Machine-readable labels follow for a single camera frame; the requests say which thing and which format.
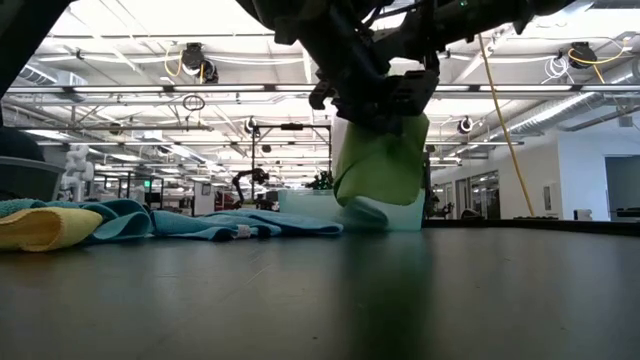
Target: ceiling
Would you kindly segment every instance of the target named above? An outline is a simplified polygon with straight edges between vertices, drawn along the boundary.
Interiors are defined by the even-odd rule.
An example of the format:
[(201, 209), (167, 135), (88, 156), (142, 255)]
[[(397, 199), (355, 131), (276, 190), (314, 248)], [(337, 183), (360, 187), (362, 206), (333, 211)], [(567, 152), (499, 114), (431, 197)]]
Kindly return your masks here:
[[(412, 3), (410, 0), (396, 1), (400, 7)], [(602, 66), (603, 71), (634, 57), (640, 40), (635, 36), (640, 10), (617, 9), (615, 1), (597, 2), (588, 11), (573, 14), (559, 14), (536, 18), (520, 36), (511, 32), (508, 25), (487, 31), (485, 42), (493, 50), (490, 67), (496, 83), (499, 84), (548, 84), (586, 83), (595, 77), (593, 69), (569, 69), (569, 76), (550, 79), (545, 68), (558, 51), (567, 51), (572, 42), (588, 41), (600, 59), (611, 58), (624, 52), (620, 58)], [(394, 16), (374, 24), (375, 28), (395, 27), (402, 16)], [(631, 39), (623, 42), (624, 34)], [(234, 0), (80, 0), (71, 7), (51, 29), (30, 62), (31, 66), (43, 70), (64, 70), (86, 80), (88, 85), (148, 85), (148, 84), (194, 84), (197, 79), (182, 72), (171, 77), (165, 70), (165, 55), (174, 59), (187, 42), (201, 42), (206, 55), (214, 59), (224, 84), (314, 84), (317, 82), (317, 67), (309, 59), (300, 44), (284, 46), (273, 41), (271, 32), (245, 13)], [(441, 84), (486, 84), (487, 75), (482, 61), (475, 61), (480, 47), (476, 42), (459, 41), (448, 46), (452, 58), (442, 59)], [(392, 73), (404, 73), (419, 69), (414, 62), (396, 59), (392, 62)], [(172, 71), (177, 70), (175, 60), (167, 62)], [(23, 79), (16, 79), (15, 86), (32, 85)], [(207, 106), (202, 111), (190, 113), (181, 105), (178, 97), (170, 95), (128, 95), (136, 100), (150, 100), (155, 105), (145, 106), (69, 106), (43, 105), (38, 95), (12, 96), (26, 107), (51, 114), (61, 119), (83, 118), (82, 125), (88, 129), (72, 134), (78, 138), (91, 135), (94, 141), (133, 141), (132, 132), (111, 135), (104, 131), (91, 131), (92, 126), (105, 125), (114, 121), (136, 126), (177, 126), (184, 125), (190, 115), (190, 123), (204, 124), (208, 130), (163, 130), (157, 140), (163, 141), (242, 141), (249, 139), (244, 132), (244, 122), (253, 117), (259, 124), (279, 124), (299, 122), (303, 124), (331, 124), (335, 110), (331, 105), (325, 111), (313, 111), (308, 105), (306, 93), (290, 94), (255, 93), (241, 95), (235, 93), (202, 95), (208, 102), (219, 104)], [(540, 103), (536, 99), (500, 100), (507, 119)], [(478, 99), (434, 99), (425, 113), (431, 120), (428, 140), (444, 141), (452, 139), (472, 139), (498, 126), (493, 101)], [(482, 126), (462, 136), (457, 132), (457, 119), (469, 116)], [(311, 129), (300, 132), (273, 130), (269, 141), (321, 141), (328, 139), (325, 133)], [(122, 153), (117, 147), (95, 147), (98, 151)], [(191, 150), (205, 159), (236, 161), (226, 166), (229, 171), (247, 167), (250, 159), (249, 146), (232, 149), (221, 146), (192, 146)], [(297, 145), (274, 148), (265, 155), (280, 157), (327, 157), (327, 145)], [(450, 147), (438, 147), (446, 154)], [(153, 149), (129, 148), (128, 153), (138, 152), (143, 158), (155, 162), (167, 161), (158, 157)], [(298, 174), (312, 176), (318, 169), (326, 169), (325, 161), (304, 161)]]

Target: yellow cloth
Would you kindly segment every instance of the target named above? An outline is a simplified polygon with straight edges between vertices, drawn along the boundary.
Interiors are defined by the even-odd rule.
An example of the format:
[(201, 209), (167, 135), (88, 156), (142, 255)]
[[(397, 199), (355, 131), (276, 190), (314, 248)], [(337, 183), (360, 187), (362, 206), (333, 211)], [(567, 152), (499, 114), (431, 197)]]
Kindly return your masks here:
[(82, 209), (21, 210), (0, 219), (0, 251), (44, 252), (73, 246), (102, 223), (98, 213)]

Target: blue towel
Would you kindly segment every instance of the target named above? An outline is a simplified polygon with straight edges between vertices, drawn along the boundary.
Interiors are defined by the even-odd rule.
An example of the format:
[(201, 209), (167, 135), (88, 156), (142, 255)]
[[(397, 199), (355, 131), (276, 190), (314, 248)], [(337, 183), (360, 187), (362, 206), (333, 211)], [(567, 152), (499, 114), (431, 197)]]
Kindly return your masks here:
[(209, 241), (238, 237), (338, 235), (343, 229), (342, 225), (330, 221), (263, 210), (223, 211), (199, 218), (167, 211), (149, 214), (142, 205), (129, 199), (103, 203), (45, 203), (28, 199), (2, 201), (0, 217), (41, 207), (81, 208), (102, 215), (102, 224), (81, 244), (121, 242), (148, 235)]
[(166, 211), (151, 214), (156, 236), (182, 237), (209, 241), (245, 237), (241, 227), (248, 227), (252, 237), (295, 235), (338, 235), (342, 225), (304, 216), (274, 213), (263, 210), (235, 210), (216, 212), (191, 218)]
[(151, 233), (153, 227), (147, 211), (139, 203), (129, 199), (118, 199), (103, 203), (71, 203), (20, 199), (0, 202), (0, 217), (11, 215), (23, 209), (62, 207), (86, 209), (102, 215), (102, 225), (82, 244), (120, 242), (139, 239)]

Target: table surface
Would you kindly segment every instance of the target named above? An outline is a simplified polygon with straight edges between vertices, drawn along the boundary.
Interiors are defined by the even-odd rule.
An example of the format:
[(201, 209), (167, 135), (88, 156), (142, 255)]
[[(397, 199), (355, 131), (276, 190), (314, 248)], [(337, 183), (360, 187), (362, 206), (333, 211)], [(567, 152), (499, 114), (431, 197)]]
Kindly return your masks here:
[(640, 240), (428, 229), (0, 254), (0, 359), (638, 359)]

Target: green towel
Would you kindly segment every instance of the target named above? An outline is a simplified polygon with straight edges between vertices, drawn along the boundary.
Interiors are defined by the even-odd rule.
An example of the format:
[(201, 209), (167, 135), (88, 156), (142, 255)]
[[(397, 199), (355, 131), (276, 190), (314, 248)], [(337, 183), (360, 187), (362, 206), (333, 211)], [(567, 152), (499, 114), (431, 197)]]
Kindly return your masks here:
[(401, 136), (379, 135), (349, 123), (336, 169), (334, 194), (341, 206), (357, 196), (411, 205), (422, 184), (426, 115), (403, 118)]

